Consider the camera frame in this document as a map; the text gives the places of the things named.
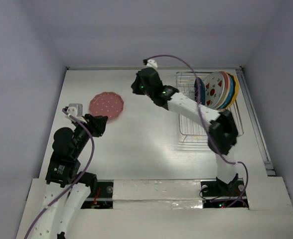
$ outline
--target blue plate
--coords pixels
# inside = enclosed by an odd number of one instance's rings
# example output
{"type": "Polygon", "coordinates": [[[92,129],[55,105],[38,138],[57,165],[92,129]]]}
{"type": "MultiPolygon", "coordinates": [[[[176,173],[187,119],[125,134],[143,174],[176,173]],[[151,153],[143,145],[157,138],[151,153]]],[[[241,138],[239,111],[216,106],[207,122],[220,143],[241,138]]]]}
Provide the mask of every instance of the blue plate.
{"type": "MultiPolygon", "coordinates": [[[[201,80],[201,78],[197,77],[199,80],[200,80],[200,101],[201,101],[201,104],[202,105],[205,105],[205,86],[204,86],[204,83],[203,81],[201,80]]],[[[195,101],[197,102],[197,91],[198,91],[198,84],[196,83],[196,80],[195,80],[195,83],[194,83],[194,88],[195,88],[195,101]]]]}
{"type": "Polygon", "coordinates": [[[224,107],[226,107],[230,103],[230,101],[231,101],[231,99],[233,97],[235,83],[234,83],[233,77],[231,75],[229,75],[229,76],[230,76],[230,79],[231,79],[231,89],[230,89],[230,92],[228,93],[228,96],[227,96],[225,102],[222,104],[222,106],[220,108],[218,108],[219,110],[223,109],[224,107]]]}

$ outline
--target red plate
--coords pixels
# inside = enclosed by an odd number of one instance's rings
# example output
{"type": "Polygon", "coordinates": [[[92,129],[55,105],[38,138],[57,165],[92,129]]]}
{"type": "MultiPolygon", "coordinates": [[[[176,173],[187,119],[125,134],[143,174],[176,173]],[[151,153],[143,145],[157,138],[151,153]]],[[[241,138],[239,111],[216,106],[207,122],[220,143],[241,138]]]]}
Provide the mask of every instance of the red plate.
{"type": "Polygon", "coordinates": [[[102,92],[96,95],[89,105],[89,112],[92,116],[108,116],[108,120],[114,120],[123,110],[124,102],[114,92],[102,92]]]}

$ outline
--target metal wire basket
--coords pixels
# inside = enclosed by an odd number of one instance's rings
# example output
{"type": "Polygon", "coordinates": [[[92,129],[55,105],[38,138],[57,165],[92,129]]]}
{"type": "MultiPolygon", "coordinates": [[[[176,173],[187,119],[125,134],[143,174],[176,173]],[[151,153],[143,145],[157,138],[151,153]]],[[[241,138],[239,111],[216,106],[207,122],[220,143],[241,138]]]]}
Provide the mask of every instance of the metal wire basket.
{"type": "MultiPolygon", "coordinates": [[[[197,76],[202,80],[204,80],[210,73],[211,72],[196,72],[197,76]]],[[[176,85],[178,90],[193,100],[195,97],[194,82],[195,78],[192,72],[176,73],[176,85]]],[[[237,101],[235,101],[235,103],[230,108],[228,108],[228,110],[230,110],[233,114],[239,136],[243,135],[244,131],[237,101]]],[[[207,134],[201,126],[182,115],[178,116],[178,122],[180,131],[179,141],[181,143],[203,143],[207,145],[207,134]]]]}

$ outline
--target dish rack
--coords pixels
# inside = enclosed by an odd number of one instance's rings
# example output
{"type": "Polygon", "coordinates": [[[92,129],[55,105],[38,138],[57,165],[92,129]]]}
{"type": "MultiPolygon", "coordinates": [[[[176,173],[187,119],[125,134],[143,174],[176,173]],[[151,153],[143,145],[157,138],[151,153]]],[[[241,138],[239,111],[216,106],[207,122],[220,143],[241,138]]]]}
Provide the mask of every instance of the dish rack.
{"type": "MultiPolygon", "coordinates": [[[[206,78],[211,72],[196,72],[197,76],[202,80],[206,78]]],[[[176,73],[176,85],[178,90],[185,96],[194,100],[195,77],[192,72],[177,72],[176,73]]],[[[228,108],[232,112],[239,136],[244,134],[240,112],[238,109],[237,101],[228,108]]],[[[180,143],[192,143],[192,144],[205,144],[207,145],[207,134],[204,129],[186,118],[185,116],[178,115],[179,122],[179,142],[180,143]]]]}

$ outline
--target gray wall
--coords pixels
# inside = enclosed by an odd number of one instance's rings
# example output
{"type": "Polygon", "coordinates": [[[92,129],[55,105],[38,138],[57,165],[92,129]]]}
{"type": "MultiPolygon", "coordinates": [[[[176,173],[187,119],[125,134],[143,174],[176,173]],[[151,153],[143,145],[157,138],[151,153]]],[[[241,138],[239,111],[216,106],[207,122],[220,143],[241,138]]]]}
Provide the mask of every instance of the gray wall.
{"type": "Polygon", "coordinates": [[[284,0],[245,65],[268,150],[293,203],[293,0],[284,0]]]}
{"type": "Polygon", "coordinates": [[[67,66],[244,65],[281,0],[32,0],[67,66]],[[161,65],[179,65],[161,59],[161,65]]]}
{"type": "Polygon", "coordinates": [[[32,6],[0,0],[0,239],[15,238],[65,67],[32,6]]]}

